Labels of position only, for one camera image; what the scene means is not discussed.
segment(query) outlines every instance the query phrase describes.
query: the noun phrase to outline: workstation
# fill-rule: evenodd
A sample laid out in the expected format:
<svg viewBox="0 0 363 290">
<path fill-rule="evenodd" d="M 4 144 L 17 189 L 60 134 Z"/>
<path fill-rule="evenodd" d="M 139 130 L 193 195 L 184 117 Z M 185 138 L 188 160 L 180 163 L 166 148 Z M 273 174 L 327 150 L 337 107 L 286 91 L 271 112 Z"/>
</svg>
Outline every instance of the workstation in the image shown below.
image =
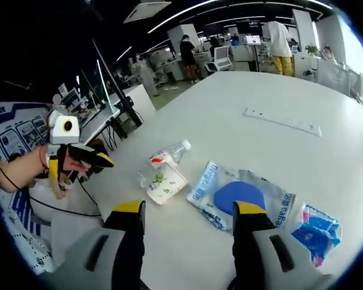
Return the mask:
<svg viewBox="0 0 363 290">
<path fill-rule="evenodd" d="M 100 25 L 51 56 L 67 57 L 53 88 L 0 103 L 4 161 L 39 150 L 59 186 L 65 158 L 89 170 L 67 170 L 81 210 L 60 210 L 56 197 L 50 221 L 17 206 L 27 205 L 22 188 L 14 198 L 1 189 L 51 249 L 51 269 L 31 265 L 43 282 L 339 284 L 363 250 L 363 46 L 333 7 L 304 3 L 92 0 L 75 9 L 76 21 Z M 73 51 L 83 57 L 69 62 Z"/>
</svg>

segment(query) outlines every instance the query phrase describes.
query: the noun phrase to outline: blue and white package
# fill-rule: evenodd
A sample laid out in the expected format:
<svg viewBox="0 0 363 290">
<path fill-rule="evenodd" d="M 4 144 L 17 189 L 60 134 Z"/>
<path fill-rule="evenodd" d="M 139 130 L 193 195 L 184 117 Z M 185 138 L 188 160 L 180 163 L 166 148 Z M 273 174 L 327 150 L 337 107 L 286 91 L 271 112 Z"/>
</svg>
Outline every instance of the blue and white package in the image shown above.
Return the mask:
<svg viewBox="0 0 363 290">
<path fill-rule="evenodd" d="M 252 185 L 256 192 L 261 192 L 270 220 L 277 228 L 285 226 L 296 196 L 248 170 L 228 170 L 210 161 L 198 183 L 187 195 L 187 200 L 217 228 L 230 231 L 232 216 L 215 206 L 214 197 L 224 186 L 237 181 Z"/>
<path fill-rule="evenodd" d="M 319 267 L 326 255 L 340 244 L 341 224 L 335 218 L 304 204 L 296 218 L 297 229 L 292 235 L 306 246 L 313 264 Z"/>
</svg>

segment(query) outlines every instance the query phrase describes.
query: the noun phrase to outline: power strip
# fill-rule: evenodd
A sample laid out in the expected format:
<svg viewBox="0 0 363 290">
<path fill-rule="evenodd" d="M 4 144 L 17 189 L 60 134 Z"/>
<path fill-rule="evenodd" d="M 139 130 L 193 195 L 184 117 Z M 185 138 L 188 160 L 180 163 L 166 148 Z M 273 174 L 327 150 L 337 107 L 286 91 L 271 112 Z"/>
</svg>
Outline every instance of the power strip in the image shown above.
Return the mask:
<svg viewBox="0 0 363 290">
<path fill-rule="evenodd" d="M 309 134 L 315 135 L 317 137 L 322 136 L 321 135 L 321 128 L 319 126 L 315 126 L 313 124 L 305 123 L 305 122 L 302 122 L 302 121 L 296 121 L 296 120 L 294 120 L 292 118 L 283 118 L 283 117 L 280 118 L 280 117 L 277 117 L 277 116 L 265 114 L 265 113 L 263 113 L 261 111 L 254 110 L 254 109 L 251 109 L 251 108 L 246 108 L 243 115 L 246 116 L 246 117 L 257 118 L 257 119 L 273 122 L 273 123 L 276 123 L 276 124 L 284 125 L 284 126 L 287 126 L 287 127 L 291 127 L 291 128 L 301 130 L 301 131 L 307 132 Z"/>
</svg>

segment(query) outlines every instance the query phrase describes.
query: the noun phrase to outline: office floor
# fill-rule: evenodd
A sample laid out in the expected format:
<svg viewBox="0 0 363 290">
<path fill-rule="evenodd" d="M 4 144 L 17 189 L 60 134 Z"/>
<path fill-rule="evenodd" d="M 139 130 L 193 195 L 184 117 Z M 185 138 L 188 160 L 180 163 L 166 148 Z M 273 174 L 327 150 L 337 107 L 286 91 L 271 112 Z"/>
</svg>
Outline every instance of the office floor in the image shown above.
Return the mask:
<svg viewBox="0 0 363 290">
<path fill-rule="evenodd" d="M 156 111 L 158 111 L 192 86 L 193 84 L 189 81 L 176 82 L 175 84 L 165 83 L 157 88 L 160 95 L 158 97 L 150 97 L 150 99 Z"/>
</svg>

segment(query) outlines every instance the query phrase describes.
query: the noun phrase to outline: ceiling light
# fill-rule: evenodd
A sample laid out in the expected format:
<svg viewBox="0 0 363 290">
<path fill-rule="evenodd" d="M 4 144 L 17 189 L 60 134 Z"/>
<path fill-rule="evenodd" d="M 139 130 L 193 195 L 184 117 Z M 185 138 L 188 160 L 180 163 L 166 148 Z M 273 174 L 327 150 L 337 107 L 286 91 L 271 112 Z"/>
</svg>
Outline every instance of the ceiling light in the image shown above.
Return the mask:
<svg viewBox="0 0 363 290">
<path fill-rule="evenodd" d="M 188 12 L 188 11 L 192 10 L 192 9 L 198 8 L 198 7 L 200 7 L 200 6 L 203 6 L 203 5 L 206 5 L 206 4 L 209 4 L 209 3 L 215 2 L 215 1 L 219 1 L 219 0 L 208 0 L 208 1 L 206 1 L 206 2 L 202 2 L 202 3 L 199 3 L 199 4 L 195 5 L 195 6 L 189 7 L 188 9 L 183 10 L 183 11 L 181 11 L 181 12 L 179 12 L 179 13 L 177 13 L 177 14 L 175 14 L 175 15 L 171 16 L 170 18 L 168 18 L 168 19 L 164 20 L 162 23 L 158 24 L 158 26 L 154 27 L 152 30 L 149 30 L 149 31 L 148 31 L 148 34 L 149 34 L 149 33 L 152 33 L 153 31 L 155 31 L 156 29 L 158 29 L 158 28 L 159 28 L 159 27 L 161 27 L 162 25 L 166 24 L 168 21 L 171 21 L 172 19 L 176 18 L 177 16 L 182 15 L 183 13 L 186 13 L 186 12 Z"/>
<path fill-rule="evenodd" d="M 321 5 L 321 6 L 323 6 L 323 7 L 325 7 L 325 8 L 328 8 L 328 9 L 333 9 L 331 6 L 328 6 L 327 4 L 324 4 L 324 3 L 322 3 L 322 2 L 320 2 L 320 1 L 317 1 L 317 0 L 307 0 L 308 2 L 312 2 L 312 3 L 316 3 L 316 4 L 319 4 L 319 5 Z"/>
<path fill-rule="evenodd" d="M 282 16 L 276 16 L 276 18 L 280 18 L 280 19 L 289 19 L 289 20 L 295 20 L 294 18 L 290 18 L 290 17 L 282 17 Z"/>
<path fill-rule="evenodd" d="M 152 48 L 148 49 L 147 51 L 145 51 L 144 53 L 148 53 L 148 52 L 150 52 L 151 50 L 153 50 L 154 48 L 156 48 L 156 47 L 158 47 L 159 45 L 163 44 L 164 42 L 167 42 L 168 40 L 169 40 L 169 39 L 166 39 L 166 40 L 164 40 L 164 41 L 160 42 L 159 44 L 157 44 L 157 45 L 155 45 L 154 47 L 152 47 Z"/>
<path fill-rule="evenodd" d="M 239 18 L 232 18 L 232 19 L 225 19 L 225 20 L 221 20 L 221 21 L 217 21 L 217 22 L 213 22 L 213 23 L 208 23 L 206 25 L 211 25 L 211 24 L 216 24 L 216 23 L 221 23 L 221 22 L 226 22 L 226 21 L 231 21 L 231 20 L 239 20 L 239 19 L 247 19 L 247 18 L 264 18 L 265 16 L 248 16 L 248 17 L 239 17 Z"/>
<path fill-rule="evenodd" d="M 129 50 L 131 50 L 132 47 L 129 47 L 127 50 L 125 50 L 125 52 L 123 54 L 120 55 L 120 57 L 116 60 L 116 62 L 118 62 L 121 57 L 123 57 Z"/>
</svg>

